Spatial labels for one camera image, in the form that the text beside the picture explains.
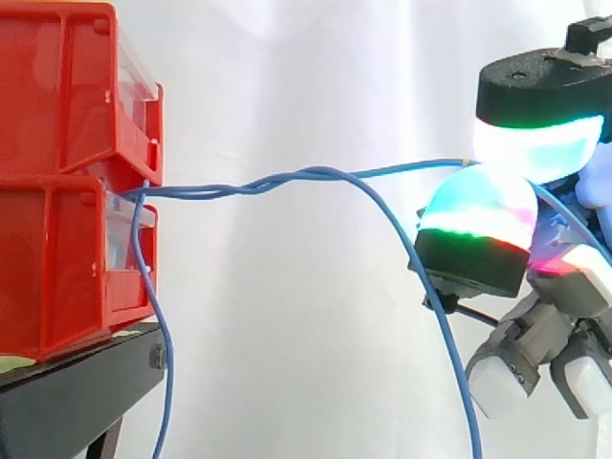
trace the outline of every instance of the red storage bin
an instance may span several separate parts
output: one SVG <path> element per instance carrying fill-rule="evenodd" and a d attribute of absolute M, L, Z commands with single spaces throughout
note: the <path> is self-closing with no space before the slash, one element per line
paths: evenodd
<path fill-rule="evenodd" d="M 162 88 L 108 4 L 0 2 L 0 171 L 162 182 Z"/>
<path fill-rule="evenodd" d="M 95 177 L 0 177 L 0 356 L 45 361 L 153 313 L 129 249 L 133 206 Z M 155 279 L 157 215 L 143 217 Z"/>

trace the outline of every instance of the blue cable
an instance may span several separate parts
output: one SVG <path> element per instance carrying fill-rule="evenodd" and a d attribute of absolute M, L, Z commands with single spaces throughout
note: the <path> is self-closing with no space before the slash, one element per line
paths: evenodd
<path fill-rule="evenodd" d="M 419 164 L 419 165 L 405 164 L 403 168 L 405 170 L 417 170 L 418 168 L 425 168 L 425 167 L 431 166 L 431 164 L 434 164 L 434 162 L 427 162 L 426 164 Z M 387 168 L 387 170 L 394 170 L 394 169 L 395 167 Z M 378 174 L 379 172 L 365 171 L 364 173 Z M 413 260 L 415 271 L 417 272 L 417 274 L 419 275 L 419 277 L 421 278 L 425 286 L 427 296 L 429 297 L 429 300 L 434 309 L 435 315 L 438 319 L 438 323 L 440 325 L 440 329 L 442 331 L 442 335 L 443 335 L 445 344 L 448 349 L 448 354 L 450 356 L 455 378 L 459 385 L 459 391 L 461 394 L 461 399 L 464 405 L 464 409 L 466 411 L 466 417 L 468 419 L 468 425 L 470 429 L 470 438 L 471 438 L 471 447 L 472 447 L 472 457 L 473 459 L 482 459 L 482 446 L 481 446 L 481 441 L 480 441 L 480 431 L 478 428 L 476 413 L 474 411 L 474 407 L 471 402 L 468 380 L 464 372 L 464 367 L 463 367 L 463 363 L 461 362 L 461 357 L 459 356 L 459 352 L 457 350 L 457 345 L 454 341 L 452 332 L 450 330 L 450 326 L 448 324 L 448 320 L 447 320 L 446 313 L 444 311 L 444 307 L 442 306 L 442 303 L 440 301 L 439 296 L 437 295 L 435 288 L 433 287 L 433 285 L 431 284 L 431 281 L 429 280 L 425 267 L 423 266 L 423 263 L 421 262 L 418 256 L 418 253 L 416 252 L 414 248 L 414 245 L 412 244 L 412 242 L 410 241 L 410 238 L 407 236 L 406 232 L 404 231 L 404 228 L 402 227 L 400 222 L 397 220 L 397 218 L 395 217 L 391 209 L 388 207 L 386 202 L 383 200 L 383 198 L 371 186 L 369 186 L 366 182 L 362 181 L 361 179 L 351 174 L 347 174 L 346 172 L 342 172 L 342 171 L 339 171 L 331 167 L 308 167 L 296 173 L 276 174 L 267 179 L 256 181 L 255 183 L 252 183 L 251 186 L 245 186 L 245 187 L 197 186 L 197 187 L 191 187 L 190 189 L 195 189 L 198 192 L 213 191 L 213 192 L 220 192 L 220 193 L 229 193 L 229 194 L 224 194 L 224 195 L 230 195 L 230 194 L 235 194 L 235 193 L 261 194 L 263 192 L 270 191 L 271 189 L 274 189 L 275 187 L 280 186 L 292 180 L 308 180 L 308 181 L 343 180 L 345 182 L 348 182 L 352 184 L 353 186 L 358 187 L 363 192 L 365 192 L 378 205 L 381 211 L 389 219 L 395 231 L 400 236 L 400 239 L 402 241 L 402 244 L 404 245 L 404 248 L 408 256 Z M 126 197 L 132 197 L 134 195 L 139 196 L 138 202 L 142 200 L 142 196 L 144 196 L 145 193 L 146 195 L 149 195 L 149 192 L 151 196 L 159 196 L 159 197 L 167 197 L 167 198 L 213 199 L 209 197 L 202 198 L 198 194 L 187 196 L 186 194 L 182 194 L 180 192 L 180 187 L 172 187 L 172 189 L 169 189 L 169 188 L 170 187 L 150 188 L 150 189 L 147 189 L 146 187 L 139 188 L 138 190 L 134 190 L 134 191 L 131 191 L 130 193 L 126 193 L 125 196 Z M 134 234 L 132 237 L 132 241 L 134 244 L 134 251 L 140 255 L 140 258 L 142 258 L 142 251 L 140 249 L 140 245 L 138 244 L 138 239 L 134 238 Z M 139 269 L 141 269 L 141 272 L 146 273 L 146 271 L 142 270 L 142 267 L 143 267 L 143 264 L 141 266 L 141 264 L 139 263 Z M 155 293 L 152 290 L 149 291 L 148 289 L 147 289 L 147 294 L 151 295 L 151 297 L 154 297 L 155 295 Z M 167 420 L 165 418 L 166 412 L 168 413 L 168 416 L 169 416 L 169 408 L 164 410 L 163 426 L 167 426 Z"/>
<path fill-rule="evenodd" d="M 160 186 L 155 188 L 142 187 L 131 190 L 124 194 L 124 197 L 127 199 L 137 199 L 137 210 L 139 208 L 138 202 L 140 202 L 140 209 L 142 209 L 142 201 L 145 195 L 147 196 L 157 196 L 162 198 L 172 198 L 172 199 L 182 199 L 182 200 L 211 200 L 222 198 L 234 194 L 243 194 L 243 195 L 258 195 L 265 193 L 267 191 L 271 191 L 283 184 L 286 184 L 293 180 L 305 180 L 305 181 L 337 181 L 342 180 L 348 182 L 362 191 L 364 191 L 382 210 L 385 216 L 389 219 L 394 229 L 400 236 L 404 248 L 410 259 L 413 261 L 415 271 L 417 275 L 421 278 L 423 285 L 426 290 L 426 294 L 429 297 L 433 310 L 435 312 L 436 318 L 438 320 L 440 329 L 442 331 L 442 335 L 445 341 L 445 345 L 448 349 L 448 354 L 452 363 L 453 371 L 455 373 L 455 378 L 457 380 L 459 391 L 461 395 L 461 399 L 464 405 L 464 409 L 466 411 L 466 417 L 468 419 L 468 424 L 470 428 L 470 438 L 472 444 L 472 457 L 473 459 L 481 459 L 482 458 L 482 447 L 480 442 L 480 433 L 478 429 L 477 419 L 475 416 L 475 412 L 473 409 L 473 404 L 471 402 L 470 390 L 468 381 L 463 369 L 463 363 L 461 362 L 461 358 L 457 351 L 456 343 L 452 336 L 452 332 L 448 325 L 448 321 L 446 318 L 446 314 L 444 312 L 444 308 L 440 302 L 440 298 L 437 295 L 435 288 L 431 284 L 431 281 L 428 278 L 426 270 L 421 262 L 421 259 L 418 256 L 418 253 L 414 249 L 414 245 L 408 238 L 404 229 L 398 222 L 395 215 L 391 212 L 389 207 L 384 202 L 383 198 L 368 184 L 363 182 L 360 179 L 367 178 L 375 178 L 381 177 L 385 175 L 391 175 L 396 173 L 414 171 L 414 170 L 423 170 L 435 167 L 460 167 L 470 164 L 476 164 L 476 162 L 469 162 L 466 164 L 461 160 L 430 160 L 423 161 L 418 163 L 411 164 L 399 164 L 392 165 L 389 167 L 382 167 L 378 169 L 364 170 L 358 171 L 353 174 L 348 174 L 346 172 L 339 171 L 337 169 L 331 167 L 307 167 L 304 169 L 300 169 L 297 172 L 293 173 L 281 173 L 274 174 L 269 177 L 265 177 L 263 179 L 256 180 L 244 186 L 228 186 L 228 185 L 208 185 L 208 186 Z M 609 251 L 600 243 L 600 241 L 591 233 L 591 231 L 581 222 L 581 220 L 569 209 L 567 208 L 559 199 L 557 199 L 550 191 L 548 191 L 543 186 L 539 186 L 536 184 L 532 184 L 535 194 L 542 199 L 546 204 L 548 204 L 552 209 L 558 212 L 563 218 L 565 218 L 568 224 L 585 240 L 585 242 L 590 245 L 596 247 L 604 258 L 612 264 L 612 257 L 610 256 Z M 138 223 L 137 215 L 135 211 L 134 221 Z M 140 244 L 138 241 L 138 232 L 134 234 L 134 227 L 132 231 L 132 243 L 134 244 L 134 251 L 137 253 L 137 259 L 140 255 L 140 259 L 142 259 L 142 252 L 140 249 Z M 148 273 L 145 270 L 144 261 L 142 259 L 142 265 L 139 263 L 139 269 L 142 272 L 142 275 L 145 279 L 148 278 Z M 171 346 L 171 340 L 169 331 L 167 330 L 167 325 L 165 324 L 164 317 L 162 315 L 159 303 L 155 297 L 155 292 L 153 290 L 153 286 L 148 279 L 149 282 L 147 285 L 147 294 L 151 299 L 151 303 L 154 305 L 156 310 L 156 315 L 158 316 L 158 320 L 164 325 L 162 326 L 162 331 L 164 332 L 164 339 L 166 340 L 166 348 L 169 349 L 168 354 L 168 379 L 166 380 L 166 401 L 164 404 L 164 420 L 162 422 L 162 429 L 160 431 L 160 438 L 158 438 L 158 443 L 156 445 L 156 452 L 158 455 L 154 456 L 154 458 L 159 457 L 159 452 L 164 443 L 164 437 L 167 432 L 167 425 L 169 423 L 169 413 L 171 408 L 171 390 L 173 385 L 173 373 L 174 373 L 174 365 L 173 365 L 173 350 Z"/>
<path fill-rule="evenodd" d="M 170 414 L 172 412 L 172 397 L 174 394 L 174 345 L 172 343 L 172 336 L 170 335 L 170 329 L 165 321 L 164 312 L 160 306 L 160 302 L 155 295 L 155 287 L 153 287 L 153 281 L 148 273 L 144 256 L 142 255 L 141 238 L 139 235 L 139 229 L 141 224 L 141 213 L 142 206 L 144 205 L 144 199 L 146 194 L 142 193 L 136 205 L 134 207 L 134 217 L 132 219 L 132 228 L 130 231 L 132 247 L 134 249 L 134 255 L 136 258 L 136 264 L 141 272 L 142 279 L 144 281 L 144 288 L 146 289 L 146 295 L 153 306 L 155 316 L 160 323 L 162 335 L 164 336 L 165 344 L 165 360 L 167 364 L 167 374 L 165 375 L 165 397 L 164 397 L 164 415 L 162 417 L 162 425 L 160 426 L 160 433 L 155 444 L 153 451 L 153 459 L 159 459 L 162 454 L 162 448 L 164 447 L 165 436 L 168 432 L 170 425 Z"/>

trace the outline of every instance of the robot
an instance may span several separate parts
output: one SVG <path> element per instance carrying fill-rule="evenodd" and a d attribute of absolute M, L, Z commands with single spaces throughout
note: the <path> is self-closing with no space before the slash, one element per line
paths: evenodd
<path fill-rule="evenodd" d="M 422 214 L 416 249 L 448 313 L 462 298 L 532 292 L 495 324 L 467 365 L 470 392 L 499 418 L 526 402 L 549 364 L 578 419 L 612 410 L 612 267 L 537 200 L 544 186 L 612 248 L 612 17 L 567 30 L 560 49 L 480 73 L 479 165 L 451 175 Z"/>

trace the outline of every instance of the glowing dome light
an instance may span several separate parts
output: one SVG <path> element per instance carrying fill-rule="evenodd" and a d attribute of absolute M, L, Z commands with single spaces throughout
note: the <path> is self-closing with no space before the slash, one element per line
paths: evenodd
<path fill-rule="evenodd" d="M 496 127 L 477 119 L 475 158 L 537 184 L 549 183 L 578 172 L 588 163 L 602 126 L 603 116 L 535 129 Z"/>
<path fill-rule="evenodd" d="M 537 220 L 537 198 L 527 181 L 479 164 L 448 177 L 421 219 L 421 230 L 491 237 L 528 251 Z"/>

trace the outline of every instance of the translucent cover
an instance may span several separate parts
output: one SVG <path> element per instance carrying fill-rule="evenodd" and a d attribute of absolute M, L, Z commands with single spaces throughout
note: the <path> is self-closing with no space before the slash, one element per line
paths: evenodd
<path fill-rule="evenodd" d="M 106 193 L 106 269 L 132 270 L 129 266 L 130 230 L 134 216 L 134 203 L 113 193 Z M 155 213 L 144 208 L 140 228 L 155 227 Z"/>
<path fill-rule="evenodd" d="M 120 32 L 119 98 L 127 116 L 146 133 L 146 103 L 157 100 L 158 87 L 150 78 L 132 46 Z"/>

